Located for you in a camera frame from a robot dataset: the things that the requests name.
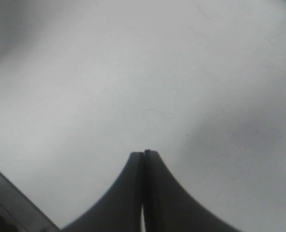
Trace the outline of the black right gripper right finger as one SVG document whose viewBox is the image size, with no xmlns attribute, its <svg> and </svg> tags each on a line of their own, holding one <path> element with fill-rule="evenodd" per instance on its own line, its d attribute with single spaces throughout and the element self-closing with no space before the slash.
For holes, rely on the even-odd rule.
<svg viewBox="0 0 286 232">
<path fill-rule="evenodd" d="M 148 232 L 237 231 L 196 201 L 152 150 L 144 152 L 142 206 Z"/>
</svg>

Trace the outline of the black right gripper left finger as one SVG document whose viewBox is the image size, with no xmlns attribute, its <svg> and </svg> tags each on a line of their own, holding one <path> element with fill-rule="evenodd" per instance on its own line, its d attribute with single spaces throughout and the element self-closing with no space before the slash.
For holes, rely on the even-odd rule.
<svg viewBox="0 0 286 232">
<path fill-rule="evenodd" d="M 141 231 L 143 153 L 132 152 L 109 190 L 63 232 Z"/>
</svg>

